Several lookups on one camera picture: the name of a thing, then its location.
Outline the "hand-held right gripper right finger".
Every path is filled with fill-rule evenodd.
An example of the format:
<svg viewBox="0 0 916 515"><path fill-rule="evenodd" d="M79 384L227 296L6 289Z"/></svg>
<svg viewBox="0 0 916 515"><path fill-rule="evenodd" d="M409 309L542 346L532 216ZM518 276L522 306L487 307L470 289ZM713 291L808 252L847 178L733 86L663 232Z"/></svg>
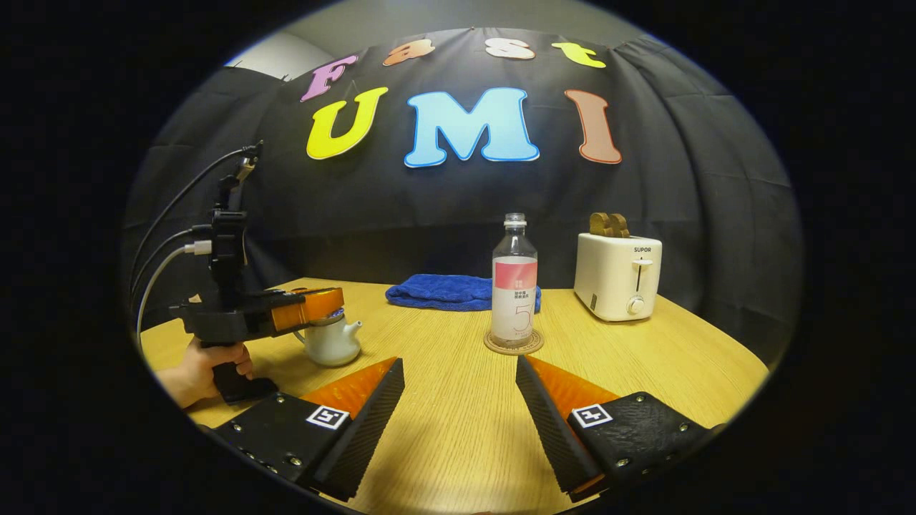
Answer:
<svg viewBox="0 0 916 515"><path fill-rule="evenodd" d="M621 396L531 355L515 381L560 490L571 501L644 484L723 430L645 391Z"/></svg>

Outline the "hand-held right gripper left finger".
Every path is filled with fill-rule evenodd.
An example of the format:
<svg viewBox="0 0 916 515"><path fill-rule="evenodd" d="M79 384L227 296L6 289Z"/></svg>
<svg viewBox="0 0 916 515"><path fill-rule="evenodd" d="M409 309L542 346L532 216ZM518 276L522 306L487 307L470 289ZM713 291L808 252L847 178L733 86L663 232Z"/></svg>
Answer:
<svg viewBox="0 0 916 515"><path fill-rule="evenodd" d="M289 483L350 501L404 387L403 360L392 356L300 397L272 395L213 436Z"/></svg>

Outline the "white ceramic teacup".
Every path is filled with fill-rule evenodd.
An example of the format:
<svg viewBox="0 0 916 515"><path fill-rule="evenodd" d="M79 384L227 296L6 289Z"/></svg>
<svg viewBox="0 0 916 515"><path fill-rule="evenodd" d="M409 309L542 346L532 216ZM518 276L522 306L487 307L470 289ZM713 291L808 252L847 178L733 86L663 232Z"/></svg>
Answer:
<svg viewBox="0 0 916 515"><path fill-rule="evenodd" d="M335 310L335 312L346 314L344 308ZM357 338L358 330L361 327L360 320L348 323L346 318L334 325L295 330L292 335L302 343L306 355L315 364L345 366L362 352L362 345Z"/></svg>

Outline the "round brown coaster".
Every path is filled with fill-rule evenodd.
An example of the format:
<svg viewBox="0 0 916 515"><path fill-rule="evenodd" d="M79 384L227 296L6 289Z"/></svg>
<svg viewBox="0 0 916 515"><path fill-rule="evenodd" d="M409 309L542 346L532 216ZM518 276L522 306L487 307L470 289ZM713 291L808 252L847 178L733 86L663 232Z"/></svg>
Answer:
<svg viewBox="0 0 916 515"><path fill-rule="evenodd" d="M541 349L544 341L540 333L534 330L523 345L505 346L500 345L497 339L494 339L493 333L488 332L484 337L484 345L491 351L501 355L529 355Z"/></svg>

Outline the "clear water bottle pink label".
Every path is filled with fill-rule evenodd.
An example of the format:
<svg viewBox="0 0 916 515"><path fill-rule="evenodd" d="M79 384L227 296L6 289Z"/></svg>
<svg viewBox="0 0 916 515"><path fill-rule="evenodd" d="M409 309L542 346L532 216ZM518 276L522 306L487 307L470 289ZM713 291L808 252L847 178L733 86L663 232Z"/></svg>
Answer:
<svg viewBox="0 0 916 515"><path fill-rule="evenodd" d="M539 257L527 239L524 214L506 214L503 226L504 237L492 252L490 339L514 350L527 345L533 333Z"/></svg>

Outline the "blue towel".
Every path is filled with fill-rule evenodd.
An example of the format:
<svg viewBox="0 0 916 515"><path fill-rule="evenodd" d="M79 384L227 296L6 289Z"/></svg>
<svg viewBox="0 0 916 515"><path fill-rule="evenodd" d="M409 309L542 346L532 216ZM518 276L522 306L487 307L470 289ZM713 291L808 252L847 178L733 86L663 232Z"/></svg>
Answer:
<svg viewBox="0 0 916 515"><path fill-rule="evenodd" d="M493 306L493 280L465 275L416 274L385 292L389 303L442 312L487 312Z"/></svg>

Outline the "white toaster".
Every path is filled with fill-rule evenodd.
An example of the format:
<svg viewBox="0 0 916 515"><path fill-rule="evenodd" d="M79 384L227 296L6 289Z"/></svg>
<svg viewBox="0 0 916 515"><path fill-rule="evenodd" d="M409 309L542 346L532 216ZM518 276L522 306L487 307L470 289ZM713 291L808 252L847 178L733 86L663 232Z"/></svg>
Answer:
<svg viewBox="0 0 916 515"><path fill-rule="evenodd" d="M662 242L646 237L577 237L575 293L601 320L651 316L661 276Z"/></svg>

